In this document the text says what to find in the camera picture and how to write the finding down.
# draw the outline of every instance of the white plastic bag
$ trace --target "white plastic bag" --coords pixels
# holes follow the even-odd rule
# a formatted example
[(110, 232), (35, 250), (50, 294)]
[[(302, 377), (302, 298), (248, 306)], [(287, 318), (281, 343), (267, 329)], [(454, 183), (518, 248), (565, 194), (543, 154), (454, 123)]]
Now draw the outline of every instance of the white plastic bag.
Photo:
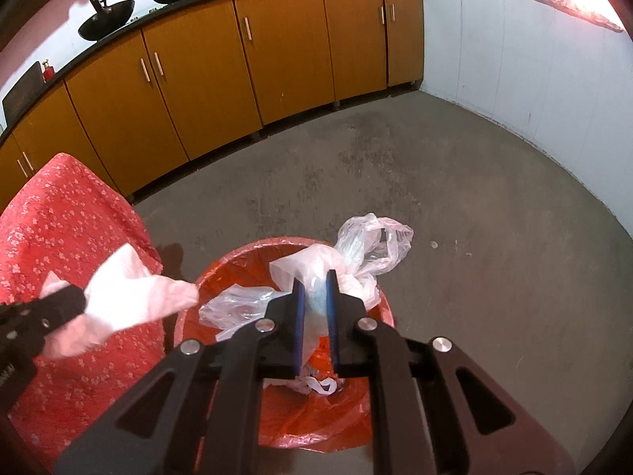
[(263, 318), (268, 302), (285, 294), (272, 287), (242, 287), (234, 283), (200, 307), (200, 323), (222, 329), (215, 339), (224, 341), (239, 327)]
[(288, 388), (301, 393), (302, 395), (308, 395), (309, 392), (315, 391), (319, 395), (331, 395), (338, 386), (343, 386), (343, 380), (340, 379), (339, 383), (327, 377), (327, 379), (318, 380), (314, 375), (317, 374), (317, 370), (313, 369), (309, 364), (303, 365), (298, 377), (294, 380), (282, 380), (282, 379), (264, 379), (264, 388), (267, 386), (287, 386)]
[[(385, 241), (381, 241), (382, 231)], [(246, 323), (262, 318), (268, 302), (292, 292), (294, 279), (306, 289), (303, 363), (327, 336), (327, 272), (336, 270), (339, 290), (363, 300), (367, 310), (380, 300), (376, 276), (391, 271), (411, 249), (413, 229), (375, 214), (353, 217), (343, 223), (334, 247), (313, 244), (270, 263), (270, 275), (280, 292), (271, 287), (232, 285), (200, 307), (202, 323), (223, 329), (218, 341), (228, 339)]]

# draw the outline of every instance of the cabinet handle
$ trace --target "cabinet handle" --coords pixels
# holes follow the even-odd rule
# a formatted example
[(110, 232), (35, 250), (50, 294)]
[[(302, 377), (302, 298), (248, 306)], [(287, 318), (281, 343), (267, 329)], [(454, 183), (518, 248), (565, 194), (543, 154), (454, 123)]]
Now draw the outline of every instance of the cabinet handle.
[(148, 68), (145, 67), (145, 61), (143, 59), (140, 60), (140, 66), (141, 68), (143, 68), (143, 73), (145, 73), (145, 80), (147, 80), (148, 83), (151, 84), (150, 74), (148, 73)]
[(158, 71), (160, 72), (160, 76), (165, 76), (163, 73), (163, 66), (160, 65), (160, 59), (158, 58), (158, 52), (154, 52), (154, 58), (156, 59), (156, 66), (158, 66)]
[(24, 157), (24, 160), (27, 162), (28, 167), (31, 169), (33, 174), (35, 174), (36, 171), (33, 169), (33, 164), (31, 164), (31, 161), (29, 161), (26, 152), (22, 152), (22, 156)]
[(22, 173), (24, 173), (24, 176), (27, 178), (28, 180), (28, 175), (26, 172), (26, 169), (24, 169), (24, 166), (22, 166), (22, 163), (20, 162), (20, 160), (18, 159), (18, 166), (20, 166), (20, 169), (22, 170)]
[(244, 24), (246, 25), (246, 34), (248, 35), (248, 40), (252, 41), (251, 27), (248, 26), (248, 18), (247, 17), (244, 18)]

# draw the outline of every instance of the kitchen counter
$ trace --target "kitchen counter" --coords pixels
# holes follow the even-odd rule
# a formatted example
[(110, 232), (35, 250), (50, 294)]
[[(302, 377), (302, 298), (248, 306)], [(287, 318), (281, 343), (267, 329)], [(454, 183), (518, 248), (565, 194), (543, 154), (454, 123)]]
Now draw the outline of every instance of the kitchen counter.
[(179, 10), (185, 9), (186, 7), (195, 6), (195, 5), (198, 5), (198, 4), (201, 4), (201, 3), (204, 3), (204, 2), (209, 2), (209, 1), (210, 0), (181, 0), (181, 1), (176, 2), (174, 4), (161, 7), (160, 9), (155, 10), (154, 12), (150, 12), (147, 15), (145, 15), (143, 17), (140, 17), (137, 20), (128, 23), (124, 27), (119, 28), (118, 30), (114, 31), (112, 34), (104, 37), (103, 39), (97, 41), (94, 45), (92, 45), (89, 48), (85, 49), (83, 52), (81, 52), (79, 55), (77, 55), (77, 57), (75, 57), (72, 61), (67, 63), (65, 66), (63, 66), (53, 76), (53, 78), (50, 79), (41, 88), (41, 90), (39, 90), (31, 98), (31, 100), (28, 103), (28, 105), (25, 106), (23, 111), (19, 114), (18, 119), (14, 123), (11, 123), (10, 125), (8, 125), (7, 128), (0, 134), (0, 145), (2, 145), (2, 143), (6, 140), (6, 138), (11, 135), (13, 129), (20, 122), (20, 120), (24, 117), (24, 115), (26, 115), (26, 113), (29, 112), (29, 110), (31, 110), (31, 108), (46, 93), (48, 93), (48, 91), (50, 91), (57, 84), (61, 83), (63, 81), (63, 79), (67, 75), (69, 75), (75, 68), (77, 68), (77, 66), (81, 65), (81, 63), (83, 63), (88, 58), (90, 58), (91, 55), (93, 55), (94, 53), (96, 53), (97, 51), (102, 49), (103, 47), (107, 46), (108, 44), (112, 43), (113, 41), (119, 39), (120, 37), (130, 33), (133, 30), (136, 30), (137, 28), (145, 27), (149, 23), (152, 23), (153, 21), (156, 21), (157, 19), (160, 19), (160, 18), (162, 18), (162, 17), (164, 17), (166, 15), (169, 15), (172, 12), (177, 12)]

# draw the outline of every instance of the transparent plastic bag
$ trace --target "transparent plastic bag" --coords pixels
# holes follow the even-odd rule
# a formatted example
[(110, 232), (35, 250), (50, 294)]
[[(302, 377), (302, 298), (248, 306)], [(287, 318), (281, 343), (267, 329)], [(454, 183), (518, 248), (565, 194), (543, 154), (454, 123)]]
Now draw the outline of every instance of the transparent plastic bag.
[[(382, 230), (386, 241), (381, 241)], [(270, 275), (281, 291), (292, 291), (294, 279), (306, 288), (308, 308), (321, 336), (327, 334), (325, 277), (336, 270), (339, 290), (363, 300), (367, 310), (379, 301), (376, 276), (390, 272), (411, 249), (413, 229), (375, 214), (350, 218), (339, 229), (334, 247), (313, 244), (270, 263)]]
[(268, 302), (286, 294), (272, 287), (242, 287), (234, 283), (200, 307), (200, 323), (222, 329), (215, 338), (224, 341), (245, 323), (263, 318)]

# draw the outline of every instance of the orange cabinet door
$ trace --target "orange cabinet door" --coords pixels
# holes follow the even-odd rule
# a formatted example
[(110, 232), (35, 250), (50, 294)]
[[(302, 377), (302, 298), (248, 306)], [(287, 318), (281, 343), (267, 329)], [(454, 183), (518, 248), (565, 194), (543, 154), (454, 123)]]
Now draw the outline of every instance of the orange cabinet door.
[(233, 0), (143, 28), (154, 75), (190, 159), (262, 127)]
[(22, 118), (13, 136), (24, 162), (33, 172), (43, 168), (58, 153), (68, 153), (116, 189), (81, 126), (63, 82), (49, 91)]
[(235, 0), (262, 122), (334, 101), (323, 0)]
[(389, 85), (421, 80), (424, 72), (422, 0), (385, 0)]
[(382, 0), (324, 0), (337, 100), (387, 87)]
[(66, 78), (66, 86), (123, 195), (187, 162), (140, 31), (95, 53)]
[(28, 182), (28, 167), (12, 135), (0, 146), (0, 214)]

